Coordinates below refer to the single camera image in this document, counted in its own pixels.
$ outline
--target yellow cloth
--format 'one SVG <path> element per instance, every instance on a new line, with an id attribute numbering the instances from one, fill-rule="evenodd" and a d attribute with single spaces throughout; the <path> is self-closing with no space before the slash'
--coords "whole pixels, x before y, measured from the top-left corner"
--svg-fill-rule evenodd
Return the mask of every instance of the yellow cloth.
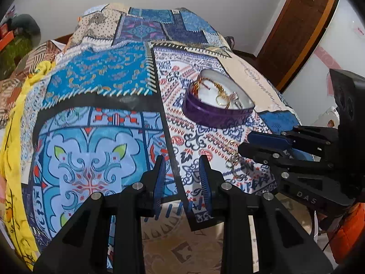
<path id="1" fill-rule="evenodd" d="M 10 111 L 0 151 L 0 174 L 7 182 L 4 222 L 16 251 L 31 270 L 39 252 L 28 225 L 21 194 L 21 117 L 28 92 L 54 66 L 55 63 L 43 61 L 37 65 L 37 73 L 30 74 L 25 80 L 15 107 Z"/>

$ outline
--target orange fabric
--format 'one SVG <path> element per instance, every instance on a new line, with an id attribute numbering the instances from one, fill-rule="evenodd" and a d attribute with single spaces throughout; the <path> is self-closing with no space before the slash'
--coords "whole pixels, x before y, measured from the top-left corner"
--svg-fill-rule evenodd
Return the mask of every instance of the orange fabric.
<path id="1" fill-rule="evenodd" d="M 334 232 L 327 232 L 331 240 L 330 247 L 337 264 L 344 261 L 344 258 L 355 244 L 357 238 L 365 226 L 365 204 L 360 203 L 355 211 L 347 216 L 344 225 L 331 240 Z"/>

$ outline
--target door frame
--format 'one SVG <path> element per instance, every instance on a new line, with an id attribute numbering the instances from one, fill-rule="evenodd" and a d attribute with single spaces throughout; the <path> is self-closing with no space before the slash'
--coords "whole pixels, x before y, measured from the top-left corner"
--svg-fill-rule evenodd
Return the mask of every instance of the door frame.
<path id="1" fill-rule="evenodd" d="M 260 50 L 258 56 L 257 56 L 257 65 L 260 66 L 260 57 L 264 55 L 267 46 L 270 44 L 271 40 L 273 39 L 280 23 L 282 22 L 282 19 L 287 12 L 291 0 L 286 0 L 284 6 L 282 7 L 282 11 L 280 12 L 273 28 L 271 29 L 271 32 L 266 39 L 264 45 L 262 46 L 262 49 Z M 283 92 L 287 86 L 290 84 L 290 82 L 295 78 L 295 76 L 298 74 L 300 69 L 304 66 L 305 62 L 308 60 L 310 55 L 313 53 L 315 47 L 321 40 L 325 30 L 327 29 L 327 26 L 330 23 L 330 20 L 333 16 L 333 13 L 337 7 L 338 0 L 328 0 L 327 5 L 324 9 L 324 12 L 322 14 L 321 19 L 319 20 L 318 25 L 316 26 L 315 30 L 313 31 L 310 39 L 304 46 L 302 52 L 299 54 L 298 58 L 294 62 L 294 64 L 291 66 L 291 68 L 288 70 L 288 72 L 285 74 L 283 79 L 280 81 L 280 83 L 276 86 L 276 88 Z"/>

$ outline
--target dark green object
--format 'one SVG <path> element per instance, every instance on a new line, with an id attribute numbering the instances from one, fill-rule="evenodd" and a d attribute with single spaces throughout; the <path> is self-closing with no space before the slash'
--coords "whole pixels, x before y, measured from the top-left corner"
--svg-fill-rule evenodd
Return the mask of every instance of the dark green object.
<path id="1" fill-rule="evenodd" d="M 15 70 L 19 59 L 32 50 L 32 42 L 23 35 L 16 36 L 0 52 L 0 80 L 8 78 Z"/>

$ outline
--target gold bracelet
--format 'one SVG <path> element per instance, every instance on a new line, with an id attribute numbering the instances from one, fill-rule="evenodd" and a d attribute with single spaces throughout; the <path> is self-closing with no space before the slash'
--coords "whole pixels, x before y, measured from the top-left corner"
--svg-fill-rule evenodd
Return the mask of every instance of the gold bracelet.
<path id="1" fill-rule="evenodd" d="M 198 77 L 198 79 L 196 81 L 194 81 L 194 83 L 192 85 L 192 89 L 191 89 L 192 94 L 194 96 L 196 96 L 197 98 L 199 98 L 198 91 L 200 88 L 200 83 L 203 84 L 207 89 L 210 89 L 209 87 L 207 87 L 204 84 L 204 82 L 203 82 L 204 80 L 210 81 L 218 89 L 218 96 L 216 96 L 216 98 L 215 98 L 215 101 L 217 102 L 217 104 L 219 106 L 225 106 L 225 109 L 228 109 L 229 105 L 230 105 L 230 99 L 229 99 L 228 94 L 224 90 L 223 86 L 221 84 L 219 84 L 218 82 L 211 80 L 208 77 Z M 225 100 L 226 103 L 219 102 L 219 98 L 222 98 L 223 100 Z"/>

